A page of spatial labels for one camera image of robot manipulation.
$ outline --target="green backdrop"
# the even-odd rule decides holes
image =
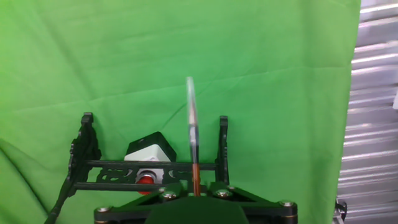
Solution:
[[[232,185],[329,223],[341,164],[359,0],[0,0],[0,223],[43,223],[83,112],[103,159],[161,131],[189,161],[185,79],[201,162],[229,116]],[[58,223],[135,192],[78,191]]]

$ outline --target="black bracket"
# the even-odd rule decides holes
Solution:
[[[154,192],[122,207],[95,210],[95,223],[298,222],[295,203],[284,205],[270,202],[222,182],[213,182],[207,190],[207,197],[187,197],[180,183],[168,185],[163,192]],[[165,197],[168,192],[172,192],[173,197]]]
[[[76,190],[152,192],[166,185],[178,183],[180,180],[188,181],[188,190],[192,187],[192,163],[189,162],[101,161],[101,151],[98,149],[98,140],[92,127],[93,121],[92,113],[85,113],[81,119],[78,137],[73,140],[70,149],[67,178],[45,224],[55,223],[63,203],[68,197],[73,196]],[[213,170],[217,182],[229,185],[227,130],[228,118],[221,116],[218,156],[214,164],[200,164],[200,169]],[[96,182],[87,182],[88,174],[94,167],[100,167],[102,170]],[[162,183],[135,184],[137,171],[145,168],[163,169]]]

